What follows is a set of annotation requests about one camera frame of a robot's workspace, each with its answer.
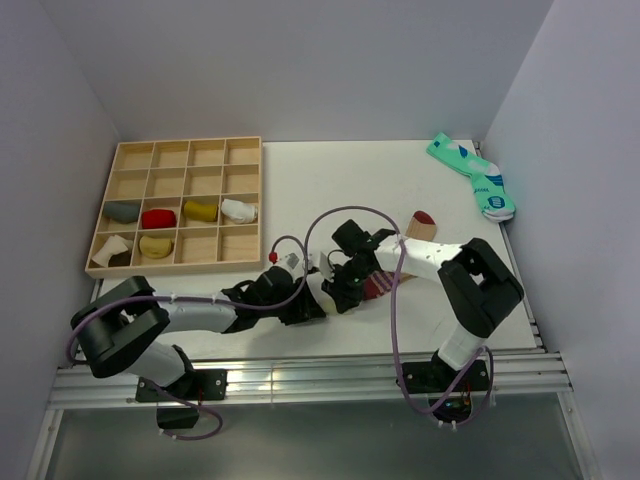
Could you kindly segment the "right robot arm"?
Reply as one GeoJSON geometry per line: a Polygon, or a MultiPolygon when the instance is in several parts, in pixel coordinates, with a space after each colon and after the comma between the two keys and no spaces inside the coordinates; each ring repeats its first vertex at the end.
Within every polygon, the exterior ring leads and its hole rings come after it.
{"type": "Polygon", "coordinates": [[[440,284],[458,321],[436,352],[435,383],[452,390],[468,374],[466,363],[524,299],[524,290],[491,245],[480,238],[465,244],[441,244],[408,238],[390,229],[371,234],[348,220],[332,235],[348,257],[330,267],[321,257],[320,270],[329,277],[321,288],[340,314],[364,300],[365,280],[383,271],[440,284]]]}

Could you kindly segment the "pale green ankle sock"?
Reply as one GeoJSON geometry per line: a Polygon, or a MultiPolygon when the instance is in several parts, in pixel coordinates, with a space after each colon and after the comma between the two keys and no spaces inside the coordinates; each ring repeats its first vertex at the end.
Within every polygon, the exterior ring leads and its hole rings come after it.
{"type": "Polygon", "coordinates": [[[321,302],[321,306],[328,316],[334,316],[349,314],[359,306],[359,303],[354,302],[349,298],[334,299],[332,297],[328,297],[321,302]]]}

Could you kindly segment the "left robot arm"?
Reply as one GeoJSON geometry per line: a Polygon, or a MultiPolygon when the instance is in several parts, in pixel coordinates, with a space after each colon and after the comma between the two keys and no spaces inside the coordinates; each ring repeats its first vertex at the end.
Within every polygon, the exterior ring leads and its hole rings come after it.
{"type": "Polygon", "coordinates": [[[198,374],[183,348],[157,340],[161,334],[235,334],[263,318],[292,326],[326,316],[301,277],[273,266],[210,298],[161,298],[145,277],[133,276],[78,311],[71,327],[94,377],[127,372],[147,388],[157,385],[172,399],[186,399],[200,388],[198,374]]]}

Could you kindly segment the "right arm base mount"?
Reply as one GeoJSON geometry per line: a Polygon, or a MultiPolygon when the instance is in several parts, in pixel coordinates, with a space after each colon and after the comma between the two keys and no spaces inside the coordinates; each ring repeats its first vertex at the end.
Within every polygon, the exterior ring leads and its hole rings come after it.
{"type": "Polygon", "coordinates": [[[409,406],[431,417],[439,428],[456,431],[495,404],[495,358],[486,346],[454,370],[434,353],[429,361],[398,364],[396,385],[409,406]]]}

